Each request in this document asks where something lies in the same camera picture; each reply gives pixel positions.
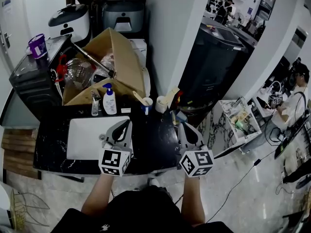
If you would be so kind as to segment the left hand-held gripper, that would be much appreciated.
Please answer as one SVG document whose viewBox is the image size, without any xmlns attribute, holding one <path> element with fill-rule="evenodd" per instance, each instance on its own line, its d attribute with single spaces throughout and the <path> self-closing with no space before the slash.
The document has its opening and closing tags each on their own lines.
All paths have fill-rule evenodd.
<svg viewBox="0 0 311 233">
<path fill-rule="evenodd" d="M 129 148 L 132 126 L 132 121 L 126 119 L 107 130 L 105 142 L 99 150 L 98 167 L 102 174 L 122 177 L 125 173 L 133 156 L 133 150 Z"/>
</svg>

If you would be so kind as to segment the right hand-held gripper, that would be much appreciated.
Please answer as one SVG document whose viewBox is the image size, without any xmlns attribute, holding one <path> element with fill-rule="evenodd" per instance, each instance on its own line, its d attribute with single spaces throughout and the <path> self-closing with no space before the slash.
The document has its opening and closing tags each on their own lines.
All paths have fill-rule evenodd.
<svg viewBox="0 0 311 233">
<path fill-rule="evenodd" d="M 177 169 L 183 170 L 189 178 L 207 175 L 214 166 L 214 157 L 204 144 L 202 134 L 192 125 L 181 122 L 178 125 L 178 141 L 181 158 L 177 161 Z"/>
</svg>

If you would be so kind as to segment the blue and white mug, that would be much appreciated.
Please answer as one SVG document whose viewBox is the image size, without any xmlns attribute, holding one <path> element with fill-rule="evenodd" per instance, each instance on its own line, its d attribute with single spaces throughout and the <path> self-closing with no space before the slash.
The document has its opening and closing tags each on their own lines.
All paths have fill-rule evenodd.
<svg viewBox="0 0 311 233">
<path fill-rule="evenodd" d="M 144 101 L 144 104 L 141 104 L 140 106 L 144 114 L 147 116 L 153 107 L 153 100 L 151 98 L 143 98 L 142 100 Z"/>
</svg>

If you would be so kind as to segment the person's right forearm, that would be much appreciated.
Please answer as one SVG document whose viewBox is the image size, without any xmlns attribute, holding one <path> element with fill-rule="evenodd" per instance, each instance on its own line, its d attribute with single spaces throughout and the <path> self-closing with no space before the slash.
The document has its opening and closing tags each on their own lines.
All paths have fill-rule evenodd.
<svg viewBox="0 0 311 233">
<path fill-rule="evenodd" d="M 181 215 L 193 227 L 206 222 L 200 194 L 199 177 L 189 178 L 185 176 Z"/>
</svg>

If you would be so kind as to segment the person's left forearm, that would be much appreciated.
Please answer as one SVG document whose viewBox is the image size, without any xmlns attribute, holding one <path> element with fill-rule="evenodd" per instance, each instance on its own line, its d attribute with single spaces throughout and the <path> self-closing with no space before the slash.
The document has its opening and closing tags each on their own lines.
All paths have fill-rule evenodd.
<svg viewBox="0 0 311 233">
<path fill-rule="evenodd" d="M 92 191 L 84 202 L 81 212 L 92 217 L 101 217 L 109 203 L 114 177 L 101 174 L 96 181 Z"/>
</svg>

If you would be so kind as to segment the blue bowl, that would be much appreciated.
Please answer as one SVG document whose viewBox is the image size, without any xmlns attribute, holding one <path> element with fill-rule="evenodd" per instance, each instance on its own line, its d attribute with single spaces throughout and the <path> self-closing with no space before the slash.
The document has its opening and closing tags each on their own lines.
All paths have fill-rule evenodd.
<svg viewBox="0 0 311 233">
<path fill-rule="evenodd" d="M 178 126 L 178 124 L 181 122 L 187 122 L 188 121 L 187 116 L 182 111 L 180 111 L 179 109 L 178 110 L 172 110 L 171 116 L 172 116 L 172 121 L 173 121 L 174 126 Z"/>
</svg>

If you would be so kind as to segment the marble pattern box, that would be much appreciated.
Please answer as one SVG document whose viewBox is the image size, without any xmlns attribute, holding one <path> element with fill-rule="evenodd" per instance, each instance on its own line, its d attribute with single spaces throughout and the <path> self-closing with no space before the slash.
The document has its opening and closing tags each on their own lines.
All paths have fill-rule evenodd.
<svg viewBox="0 0 311 233">
<path fill-rule="evenodd" d="M 214 158 L 241 148 L 261 134 L 260 127 L 243 97 L 216 102 L 198 129 Z"/>
</svg>

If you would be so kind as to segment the white pump bottle blue cap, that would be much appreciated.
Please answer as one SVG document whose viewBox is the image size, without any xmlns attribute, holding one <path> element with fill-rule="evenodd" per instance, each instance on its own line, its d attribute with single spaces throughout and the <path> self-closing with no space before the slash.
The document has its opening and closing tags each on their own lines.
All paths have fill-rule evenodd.
<svg viewBox="0 0 311 233">
<path fill-rule="evenodd" d="M 106 88 L 106 93 L 103 97 L 104 110 L 108 115 L 115 115 L 117 113 L 117 106 L 115 92 L 112 89 L 112 84 L 106 83 L 103 85 L 103 88 Z"/>
</svg>

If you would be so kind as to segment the white sink basin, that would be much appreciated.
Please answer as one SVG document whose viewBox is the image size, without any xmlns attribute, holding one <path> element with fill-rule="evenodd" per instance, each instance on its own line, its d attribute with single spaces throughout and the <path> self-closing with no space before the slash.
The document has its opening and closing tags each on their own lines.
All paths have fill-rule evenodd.
<svg viewBox="0 0 311 233">
<path fill-rule="evenodd" d="M 100 135 L 128 116 L 74 118 L 69 124 L 67 159 L 98 160 L 102 148 Z"/>
</svg>

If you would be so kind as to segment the chrome faucet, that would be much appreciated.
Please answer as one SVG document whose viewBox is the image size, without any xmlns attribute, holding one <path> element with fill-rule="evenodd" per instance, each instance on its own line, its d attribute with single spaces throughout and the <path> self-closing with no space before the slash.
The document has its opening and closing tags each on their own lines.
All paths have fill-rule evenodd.
<svg viewBox="0 0 311 233">
<path fill-rule="evenodd" d="M 99 102 L 101 100 L 101 96 L 98 92 L 97 89 L 92 89 L 91 90 L 91 97 L 92 97 L 92 109 L 91 109 L 91 114 L 93 117 L 98 116 L 98 111 L 99 111 Z"/>
</svg>

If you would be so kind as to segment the clear plastic jug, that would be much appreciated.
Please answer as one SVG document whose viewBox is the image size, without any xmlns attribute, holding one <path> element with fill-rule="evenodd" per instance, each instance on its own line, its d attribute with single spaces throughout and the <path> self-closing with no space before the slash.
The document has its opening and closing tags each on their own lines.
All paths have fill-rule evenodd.
<svg viewBox="0 0 311 233">
<path fill-rule="evenodd" d="M 67 62 L 65 84 L 73 85 L 78 90 L 84 90 L 91 85 L 91 78 L 96 67 L 88 61 L 73 58 Z"/>
</svg>

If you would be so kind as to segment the brown cardboard box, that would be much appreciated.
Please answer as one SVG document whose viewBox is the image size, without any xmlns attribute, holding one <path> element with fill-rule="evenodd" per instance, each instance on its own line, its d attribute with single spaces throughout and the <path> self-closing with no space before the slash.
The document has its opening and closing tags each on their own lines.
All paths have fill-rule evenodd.
<svg viewBox="0 0 311 233">
<path fill-rule="evenodd" d="M 92 104 L 91 91 L 95 89 L 103 97 L 106 93 L 106 88 L 103 85 L 106 83 L 112 84 L 117 98 L 127 95 L 130 100 L 135 100 L 133 91 L 136 91 L 141 97 L 145 97 L 142 67 L 129 39 L 108 28 L 93 38 L 83 47 L 83 50 L 98 62 L 107 54 L 112 53 L 114 57 L 113 78 L 108 77 L 82 91 L 71 84 L 66 84 L 63 105 Z"/>
</svg>

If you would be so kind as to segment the person's black clothing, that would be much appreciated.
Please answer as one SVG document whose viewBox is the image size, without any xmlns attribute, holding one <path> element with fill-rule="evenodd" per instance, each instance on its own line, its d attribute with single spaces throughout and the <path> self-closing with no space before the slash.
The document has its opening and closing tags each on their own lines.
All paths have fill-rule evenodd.
<svg viewBox="0 0 311 233">
<path fill-rule="evenodd" d="M 70 208 L 51 233 L 233 233 L 223 222 L 192 226 L 164 188 L 117 195 L 98 218 Z"/>
</svg>

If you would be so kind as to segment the silver metal tube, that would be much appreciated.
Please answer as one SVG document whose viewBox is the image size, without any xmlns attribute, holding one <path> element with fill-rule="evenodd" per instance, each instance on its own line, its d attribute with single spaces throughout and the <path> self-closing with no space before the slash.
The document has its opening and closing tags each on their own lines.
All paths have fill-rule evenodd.
<svg viewBox="0 0 311 233">
<path fill-rule="evenodd" d="M 77 46 L 76 44 L 72 43 L 73 47 L 76 48 L 76 50 L 81 53 L 84 57 L 86 57 L 88 60 L 92 61 L 94 64 L 96 64 L 98 67 L 100 67 L 102 70 L 106 71 L 108 76 L 110 78 L 114 78 L 115 72 L 112 70 L 109 70 L 105 65 L 98 62 L 96 59 L 94 59 L 92 56 L 90 56 L 86 51 L 84 51 L 82 48 Z"/>
</svg>

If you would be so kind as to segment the red spray trigger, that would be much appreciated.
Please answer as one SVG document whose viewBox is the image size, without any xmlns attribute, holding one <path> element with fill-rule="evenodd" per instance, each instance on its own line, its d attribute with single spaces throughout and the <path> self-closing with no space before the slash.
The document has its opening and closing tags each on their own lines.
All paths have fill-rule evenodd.
<svg viewBox="0 0 311 233">
<path fill-rule="evenodd" d="M 55 79 L 55 82 L 63 81 L 67 73 L 68 73 L 67 56 L 63 54 L 59 57 L 58 66 L 56 68 L 57 77 Z"/>
</svg>

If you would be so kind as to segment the dark grey drawer unit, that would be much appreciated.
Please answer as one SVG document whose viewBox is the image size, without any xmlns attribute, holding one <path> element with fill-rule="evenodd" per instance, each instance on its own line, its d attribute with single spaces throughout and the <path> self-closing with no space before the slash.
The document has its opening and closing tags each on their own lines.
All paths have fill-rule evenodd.
<svg viewBox="0 0 311 233">
<path fill-rule="evenodd" d="M 9 78 L 14 91 L 38 120 L 46 110 L 62 105 L 51 69 L 56 69 L 61 52 L 71 45 L 70 39 L 71 35 L 48 39 L 47 54 L 39 59 L 25 55 Z"/>
</svg>

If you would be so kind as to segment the wooden steps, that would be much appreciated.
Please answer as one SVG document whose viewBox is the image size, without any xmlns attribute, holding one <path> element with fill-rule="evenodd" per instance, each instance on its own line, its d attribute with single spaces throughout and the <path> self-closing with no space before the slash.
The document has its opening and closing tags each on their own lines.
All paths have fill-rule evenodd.
<svg viewBox="0 0 311 233">
<path fill-rule="evenodd" d="M 3 169 L 28 178 L 41 180 L 33 167 L 37 129 L 5 129 L 1 141 Z"/>
</svg>

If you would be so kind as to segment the grey boxy appliance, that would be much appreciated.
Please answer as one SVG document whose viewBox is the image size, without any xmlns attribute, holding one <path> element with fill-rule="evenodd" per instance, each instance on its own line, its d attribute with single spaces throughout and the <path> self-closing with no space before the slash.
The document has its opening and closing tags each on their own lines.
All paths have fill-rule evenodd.
<svg viewBox="0 0 311 233">
<path fill-rule="evenodd" d="M 102 6 L 103 29 L 139 33 L 143 29 L 144 4 L 140 0 L 109 0 Z"/>
</svg>

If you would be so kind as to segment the white rounded appliance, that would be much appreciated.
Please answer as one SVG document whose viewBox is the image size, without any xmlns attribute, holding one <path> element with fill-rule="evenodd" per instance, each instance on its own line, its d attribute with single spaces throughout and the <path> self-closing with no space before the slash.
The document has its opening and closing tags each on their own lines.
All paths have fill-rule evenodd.
<svg viewBox="0 0 311 233">
<path fill-rule="evenodd" d="M 71 41 L 84 47 L 92 36 L 89 19 L 89 7 L 85 4 L 74 4 L 58 10 L 48 22 L 51 38 L 71 35 Z"/>
</svg>

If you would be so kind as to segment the white rounded bin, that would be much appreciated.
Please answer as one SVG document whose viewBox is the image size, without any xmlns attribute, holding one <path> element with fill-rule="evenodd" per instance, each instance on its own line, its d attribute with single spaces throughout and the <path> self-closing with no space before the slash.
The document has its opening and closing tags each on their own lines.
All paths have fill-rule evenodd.
<svg viewBox="0 0 311 233">
<path fill-rule="evenodd" d="M 0 181 L 0 208 L 10 210 L 12 187 Z"/>
</svg>

